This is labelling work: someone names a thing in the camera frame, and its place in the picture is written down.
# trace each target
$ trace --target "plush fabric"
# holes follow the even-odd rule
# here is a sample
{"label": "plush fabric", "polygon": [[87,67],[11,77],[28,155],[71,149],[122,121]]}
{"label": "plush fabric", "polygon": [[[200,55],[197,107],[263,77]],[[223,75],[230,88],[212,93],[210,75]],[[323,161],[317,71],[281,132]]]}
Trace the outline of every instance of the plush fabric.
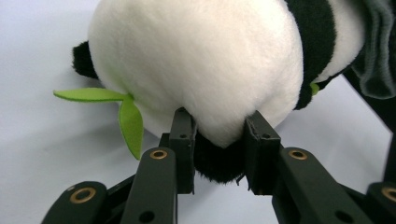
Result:
{"label": "plush fabric", "polygon": [[169,132],[184,106],[219,147],[255,110],[276,126],[303,81],[300,34],[278,0],[103,0],[89,44],[99,78],[134,96],[149,131]]}
{"label": "plush fabric", "polygon": [[392,92],[394,17],[390,2],[368,2],[102,0],[74,67],[131,94],[158,136],[184,106],[198,124],[196,169],[226,183],[243,174],[239,138],[255,110],[276,126],[350,67],[368,93]]}
{"label": "plush fabric", "polygon": [[396,96],[395,1],[364,0],[369,11],[366,45],[353,66],[361,90],[377,99]]}

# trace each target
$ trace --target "screw hole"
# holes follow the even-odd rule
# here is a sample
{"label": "screw hole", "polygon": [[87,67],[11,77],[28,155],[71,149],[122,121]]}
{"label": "screw hole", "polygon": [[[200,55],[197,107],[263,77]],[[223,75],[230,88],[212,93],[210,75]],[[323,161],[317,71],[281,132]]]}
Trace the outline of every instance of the screw hole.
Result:
{"label": "screw hole", "polygon": [[150,223],[152,220],[154,220],[154,218],[155,218],[154,213],[151,211],[147,211],[140,215],[139,221],[143,223]]}
{"label": "screw hole", "polygon": [[155,150],[151,152],[149,155],[152,159],[161,160],[165,158],[168,155],[168,153],[164,150]]}
{"label": "screw hole", "polygon": [[94,188],[79,189],[70,196],[70,202],[72,203],[85,203],[89,201],[96,194]]}
{"label": "screw hole", "polygon": [[396,203],[396,189],[384,187],[382,188],[382,194],[385,195],[389,200]]}
{"label": "screw hole", "polygon": [[353,223],[353,218],[348,213],[343,211],[336,211],[335,216],[345,223]]}
{"label": "screw hole", "polygon": [[289,152],[289,155],[296,160],[304,161],[308,158],[305,153],[300,150],[292,150]]}

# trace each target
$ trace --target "white fur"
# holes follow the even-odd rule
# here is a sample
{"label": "white fur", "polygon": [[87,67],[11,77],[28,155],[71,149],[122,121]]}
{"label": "white fur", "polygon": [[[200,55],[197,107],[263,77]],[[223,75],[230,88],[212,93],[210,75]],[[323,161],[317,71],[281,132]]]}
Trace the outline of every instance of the white fur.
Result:
{"label": "white fur", "polygon": [[338,74],[358,56],[365,40],[365,9],[361,0],[328,0],[335,21],[335,46],[332,60],[314,82]]}
{"label": "white fur", "polygon": [[89,41],[99,78],[134,96],[149,131],[169,132],[184,106],[220,147],[255,110],[282,121],[303,80],[301,38],[283,0],[103,0]]}

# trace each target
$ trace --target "white table surface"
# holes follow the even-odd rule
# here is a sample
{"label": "white table surface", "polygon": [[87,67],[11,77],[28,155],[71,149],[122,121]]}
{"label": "white table surface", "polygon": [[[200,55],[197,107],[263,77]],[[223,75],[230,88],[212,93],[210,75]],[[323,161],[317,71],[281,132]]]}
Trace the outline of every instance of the white table surface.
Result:
{"label": "white table surface", "polygon": [[[71,67],[98,0],[0,0],[0,223],[40,223],[68,187],[85,180],[108,188],[135,173],[116,104],[69,103],[53,90],[98,86]],[[340,183],[360,192],[380,181],[390,132],[339,77],[276,130],[285,147],[313,152]],[[145,134],[144,149],[158,139]],[[179,195],[179,223],[277,223],[271,197],[248,184],[195,178]]]}

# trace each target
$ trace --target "green leaf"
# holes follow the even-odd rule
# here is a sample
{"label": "green leaf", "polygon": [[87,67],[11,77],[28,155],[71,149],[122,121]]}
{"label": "green leaf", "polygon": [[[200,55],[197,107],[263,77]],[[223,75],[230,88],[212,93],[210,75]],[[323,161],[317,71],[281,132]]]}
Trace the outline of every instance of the green leaf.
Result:
{"label": "green leaf", "polygon": [[144,132],[143,119],[131,95],[128,95],[122,102],[119,120],[126,145],[134,157],[140,160]]}
{"label": "green leaf", "polygon": [[116,91],[110,91],[100,88],[85,88],[71,91],[54,91],[53,94],[59,98],[68,101],[87,103],[122,101],[128,97],[128,95],[124,95]]}
{"label": "green leaf", "polygon": [[311,89],[312,89],[312,95],[316,95],[318,94],[318,92],[320,91],[320,87],[317,83],[311,83]]}

